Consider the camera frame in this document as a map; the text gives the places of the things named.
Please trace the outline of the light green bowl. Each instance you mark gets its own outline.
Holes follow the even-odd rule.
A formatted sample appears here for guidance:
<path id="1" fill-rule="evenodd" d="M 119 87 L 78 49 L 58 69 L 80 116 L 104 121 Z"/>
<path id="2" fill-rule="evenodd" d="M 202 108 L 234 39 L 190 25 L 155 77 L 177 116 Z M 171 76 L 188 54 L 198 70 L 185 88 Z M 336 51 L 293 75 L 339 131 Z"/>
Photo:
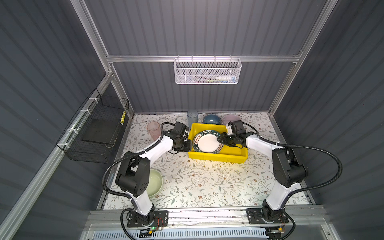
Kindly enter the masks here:
<path id="1" fill-rule="evenodd" d="M 155 197 L 163 188 L 164 179 L 160 171 L 150 169 L 149 185 L 147 187 L 147 193 L 150 198 Z"/>

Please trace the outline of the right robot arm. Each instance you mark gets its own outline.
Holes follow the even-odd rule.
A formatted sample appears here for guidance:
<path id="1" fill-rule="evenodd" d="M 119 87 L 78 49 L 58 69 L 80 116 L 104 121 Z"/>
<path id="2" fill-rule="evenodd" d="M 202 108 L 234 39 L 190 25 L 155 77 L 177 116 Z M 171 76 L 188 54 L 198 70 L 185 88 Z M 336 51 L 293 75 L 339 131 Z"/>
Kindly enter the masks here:
<path id="1" fill-rule="evenodd" d="M 272 159 L 276 183 L 265 200 L 270 211 L 283 209 L 292 195 L 301 192 L 301 182 L 308 175 L 304 165 L 299 164 L 290 147 L 269 141 L 256 133 L 241 135 L 222 133 L 217 141 L 228 147 L 238 145 L 255 150 Z"/>

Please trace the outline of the dark green rimmed plate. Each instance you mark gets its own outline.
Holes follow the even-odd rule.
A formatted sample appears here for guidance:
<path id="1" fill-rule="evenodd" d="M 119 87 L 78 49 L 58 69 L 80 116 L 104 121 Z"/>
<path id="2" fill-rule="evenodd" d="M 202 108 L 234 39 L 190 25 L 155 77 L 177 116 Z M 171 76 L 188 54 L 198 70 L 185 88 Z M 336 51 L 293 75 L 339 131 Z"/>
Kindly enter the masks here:
<path id="1" fill-rule="evenodd" d="M 217 154 L 222 148 L 223 144 L 218 141 L 221 134 L 214 130 L 205 130 L 197 135 L 192 140 L 192 146 L 195 152 Z"/>

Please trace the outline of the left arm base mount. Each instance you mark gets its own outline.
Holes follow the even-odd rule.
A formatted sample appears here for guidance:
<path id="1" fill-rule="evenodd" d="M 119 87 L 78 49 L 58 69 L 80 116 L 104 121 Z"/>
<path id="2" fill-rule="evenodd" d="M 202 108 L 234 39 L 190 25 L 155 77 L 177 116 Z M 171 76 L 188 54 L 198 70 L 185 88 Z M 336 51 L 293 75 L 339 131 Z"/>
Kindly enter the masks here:
<path id="1" fill-rule="evenodd" d="M 126 226 L 128 228 L 138 227 L 166 227 L 169 220 L 169 211 L 152 211 L 147 216 L 140 215 L 135 211 L 129 211 L 126 215 Z"/>

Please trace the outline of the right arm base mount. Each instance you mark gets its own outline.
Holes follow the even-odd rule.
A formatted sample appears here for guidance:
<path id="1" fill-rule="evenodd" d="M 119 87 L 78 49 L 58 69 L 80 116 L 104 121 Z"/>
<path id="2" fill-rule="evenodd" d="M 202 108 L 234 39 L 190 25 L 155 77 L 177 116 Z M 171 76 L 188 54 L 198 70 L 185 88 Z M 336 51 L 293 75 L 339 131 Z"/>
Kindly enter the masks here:
<path id="1" fill-rule="evenodd" d="M 273 211 L 268 208 L 246 209 L 249 224 L 287 224 L 290 222 L 283 210 Z"/>

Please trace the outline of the dark blue bowl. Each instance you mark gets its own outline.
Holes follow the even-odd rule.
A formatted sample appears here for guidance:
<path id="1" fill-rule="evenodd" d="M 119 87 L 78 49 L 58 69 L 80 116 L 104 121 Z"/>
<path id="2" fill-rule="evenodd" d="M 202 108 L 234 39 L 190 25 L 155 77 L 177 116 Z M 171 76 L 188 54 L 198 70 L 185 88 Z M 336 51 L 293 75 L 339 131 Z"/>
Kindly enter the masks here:
<path id="1" fill-rule="evenodd" d="M 203 123 L 209 124 L 209 125 L 221 125 L 222 120 L 218 115 L 208 114 L 208 115 L 203 117 Z"/>

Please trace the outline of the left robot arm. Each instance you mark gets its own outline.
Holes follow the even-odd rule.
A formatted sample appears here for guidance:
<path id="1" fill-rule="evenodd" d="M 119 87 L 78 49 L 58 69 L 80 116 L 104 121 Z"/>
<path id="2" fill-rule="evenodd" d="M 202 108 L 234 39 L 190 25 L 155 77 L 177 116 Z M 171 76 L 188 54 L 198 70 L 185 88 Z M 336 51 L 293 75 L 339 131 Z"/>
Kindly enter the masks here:
<path id="1" fill-rule="evenodd" d="M 137 157 L 128 157 L 127 160 L 122 161 L 115 183 L 123 193 L 128 194 L 136 213 L 148 216 L 154 208 L 147 193 L 151 164 L 169 151 L 189 152 L 190 150 L 191 141 L 188 140 L 187 131 L 169 130 L 141 153 L 138 152 Z"/>

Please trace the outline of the yellow plastic bin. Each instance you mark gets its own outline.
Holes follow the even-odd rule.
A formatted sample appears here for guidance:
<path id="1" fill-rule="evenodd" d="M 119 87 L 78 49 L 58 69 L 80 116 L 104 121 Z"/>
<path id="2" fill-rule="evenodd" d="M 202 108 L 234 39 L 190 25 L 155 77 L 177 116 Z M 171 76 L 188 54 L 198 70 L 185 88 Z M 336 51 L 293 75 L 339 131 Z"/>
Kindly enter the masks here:
<path id="1" fill-rule="evenodd" d="M 195 135 L 205 130 L 214 130 L 220 134 L 226 133 L 227 129 L 223 125 L 209 125 L 209 124 L 192 124 L 192 128 L 189 133 L 189 140 L 193 140 Z M 223 145 L 222 150 L 217 154 L 210 153 L 198 153 L 195 152 L 192 146 L 192 150 L 189 152 L 189 158 L 196 160 L 226 162 L 226 163 L 244 163 L 248 158 L 248 150 L 246 148 L 228 147 Z"/>

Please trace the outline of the lilac purple bowl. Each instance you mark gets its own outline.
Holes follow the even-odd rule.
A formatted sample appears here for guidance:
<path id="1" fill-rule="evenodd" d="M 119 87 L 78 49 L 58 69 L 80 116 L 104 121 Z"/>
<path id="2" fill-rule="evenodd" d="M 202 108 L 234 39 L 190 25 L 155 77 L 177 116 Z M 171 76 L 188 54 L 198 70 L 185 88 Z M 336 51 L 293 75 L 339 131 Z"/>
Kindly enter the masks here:
<path id="1" fill-rule="evenodd" d="M 241 118 L 235 114 L 227 114 L 222 117 L 222 125 L 227 125 L 229 122 L 241 121 Z"/>

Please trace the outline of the pink plastic cup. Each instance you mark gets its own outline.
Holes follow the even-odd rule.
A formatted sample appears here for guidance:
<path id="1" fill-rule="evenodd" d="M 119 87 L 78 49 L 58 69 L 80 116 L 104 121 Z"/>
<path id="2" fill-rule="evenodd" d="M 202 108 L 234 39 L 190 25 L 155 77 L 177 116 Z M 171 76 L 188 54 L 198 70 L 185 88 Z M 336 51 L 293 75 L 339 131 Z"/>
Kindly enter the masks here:
<path id="1" fill-rule="evenodd" d="M 148 123 L 147 130 L 154 141 L 158 140 L 162 134 L 161 125 L 158 122 Z"/>

